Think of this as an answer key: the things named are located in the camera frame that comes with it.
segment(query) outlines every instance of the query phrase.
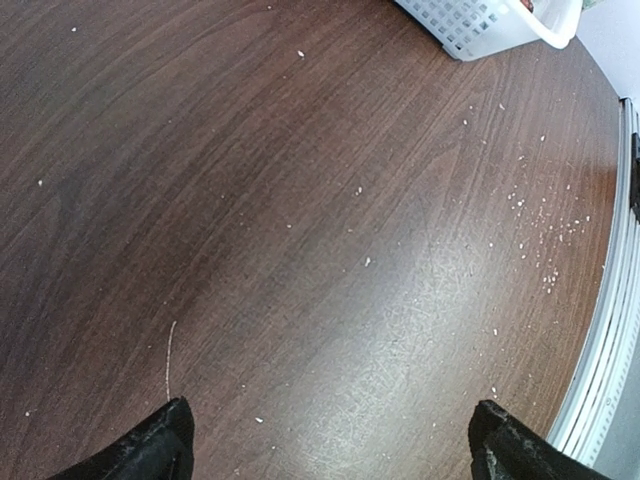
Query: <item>gray floor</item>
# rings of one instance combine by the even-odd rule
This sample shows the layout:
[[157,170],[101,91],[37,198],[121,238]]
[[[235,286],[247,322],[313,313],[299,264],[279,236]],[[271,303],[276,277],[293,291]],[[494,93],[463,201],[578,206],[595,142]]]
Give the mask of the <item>gray floor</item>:
[[640,348],[594,468],[614,480],[640,479]]

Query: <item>wood grain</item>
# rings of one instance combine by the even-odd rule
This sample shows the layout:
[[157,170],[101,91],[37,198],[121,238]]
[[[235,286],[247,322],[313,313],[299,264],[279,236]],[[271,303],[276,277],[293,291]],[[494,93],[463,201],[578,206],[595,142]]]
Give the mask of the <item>wood grain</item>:
[[197,479],[468,478],[492,388],[550,427],[615,190],[617,99],[579,42],[457,63],[374,0],[0,24],[0,478],[162,404],[174,321]]

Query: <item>basket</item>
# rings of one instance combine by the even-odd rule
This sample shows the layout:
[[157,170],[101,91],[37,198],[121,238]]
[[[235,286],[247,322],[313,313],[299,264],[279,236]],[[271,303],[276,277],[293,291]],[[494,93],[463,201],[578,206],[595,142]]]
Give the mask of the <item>basket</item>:
[[564,48],[575,36],[582,0],[396,0],[453,58],[470,61],[542,39]]

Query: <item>white wall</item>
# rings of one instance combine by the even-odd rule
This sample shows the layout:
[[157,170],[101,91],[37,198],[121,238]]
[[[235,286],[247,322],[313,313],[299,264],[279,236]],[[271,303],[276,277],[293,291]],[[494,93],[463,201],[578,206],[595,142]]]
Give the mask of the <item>white wall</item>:
[[580,19],[578,38],[620,97],[640,103],[640,0],[605,0]]

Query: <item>red object in basket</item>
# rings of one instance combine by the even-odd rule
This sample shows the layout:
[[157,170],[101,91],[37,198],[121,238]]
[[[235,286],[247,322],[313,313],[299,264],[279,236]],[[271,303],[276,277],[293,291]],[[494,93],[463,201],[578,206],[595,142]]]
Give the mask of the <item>red object in basket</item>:
[[522,4],[533,13],[533,2],[531,0],[520,0]]

